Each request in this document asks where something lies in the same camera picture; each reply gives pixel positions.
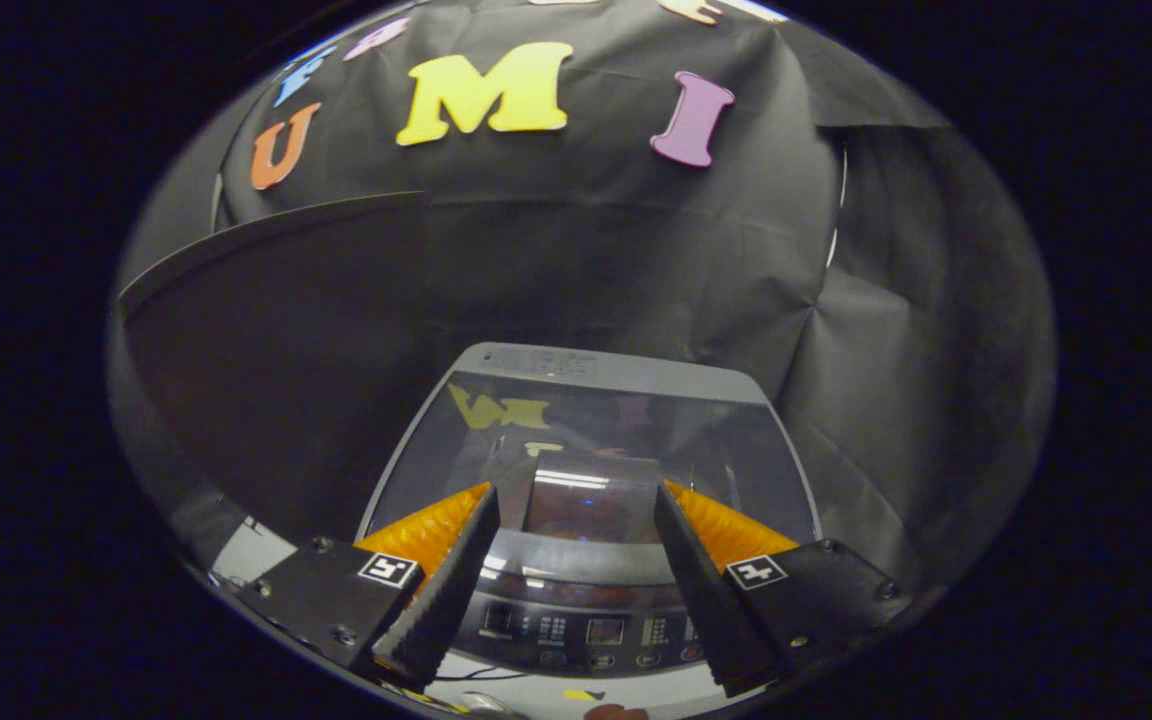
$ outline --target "black fabric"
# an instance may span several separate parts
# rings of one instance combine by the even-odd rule
[[[287,425],[283,434],[321,449],[276,472],[256,469],[279,433],[233,456],[202,439],[215,419],[205,406],[179,407],[175,416],[192,416],[202,433],[191,447],[207,473],[232,477],[227,492],[280,533],[347,536],[408,418],[470,344],[691,361],[749,373],[772,397],[826,536],[911,592],[938,593],[961,577],[1028,484],[1055,387],[1043,262],[963,136],[886,73],[793,21],[773,26],[732,9],[702,26],[657,3],[525,0],[422,3],[407,17],[402,36],[349,63],[325,61],[278,108],[287,70],[271,76],[218,160],[220,222],[240,229],[288,210],[401,191],[422,192],[422,210],[419,228],[401,242],[380,242],[361,225],[355,242],[380,252],[370,260],[362,250],[348,251],[354,265],[340,260],[348,252],[334,263],[324,256],[316,272],[329,265],[338,279],[306,279],[300,311],[248,328],[265,355],[192,350],[209,332],[198,304],[220,296],[177,300],[176,313],[161,314],[194,325],[159,325],[157,341],[143,343],[156,357],[142,362],[147,376],[164,377],[156,363],[168,355],[176,369],[192,363],[215,374],[214,387],[247,393],[247,406],[227,412],[293,404],[325,378],[329,392],[316,386],[314,395],[340,402],[332,420]],[[335,38],[335,58],[380,24],[349,28]],[[575,47],[558,76],[562,131],[494,132],[484,123],[397,145],[414,86],[407,69],[462,53],[485,73],[524,41]],[[675,108],[677,70],[736,96],[710,142],[707,169],[649,145]],[[323,108],[296,169],[253,190],[255,138],[311,103]],[[129,253],[123,276],[197,240],[137,237],[156,250]],[[376,260],[397,247],[410,250],[397,264]],[[411,287],[394,285],[396,274]],[[291,288],[280,278],[251,290],[266,319],[279,316],[268,293]],[[372,295],[361,302],[365,287]],[[394,297],[411,305],[378,314],[396,302],[380,287],[406,287]],[[253,318],[230,306],[209,321],[219,316]],[[270,389],[275,366],[301,367],[303,387]]]

